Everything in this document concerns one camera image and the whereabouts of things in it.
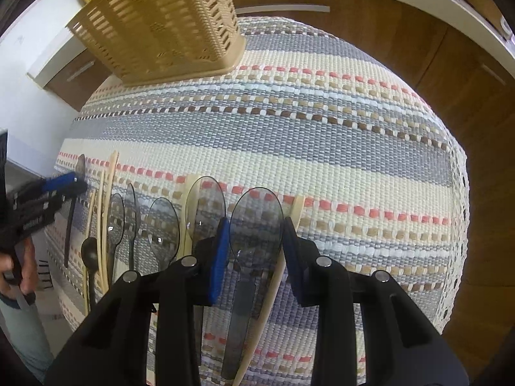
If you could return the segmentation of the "grey sleeve forearm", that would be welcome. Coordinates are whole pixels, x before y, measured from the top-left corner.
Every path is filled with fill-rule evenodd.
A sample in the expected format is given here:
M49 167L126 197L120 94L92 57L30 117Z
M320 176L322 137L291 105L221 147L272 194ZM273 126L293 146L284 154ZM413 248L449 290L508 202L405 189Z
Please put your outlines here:
M44 381L54 357L35 300L34 293L27 295L28 307L20 308L16 299L1 295L1 313L17 355L38 381Z

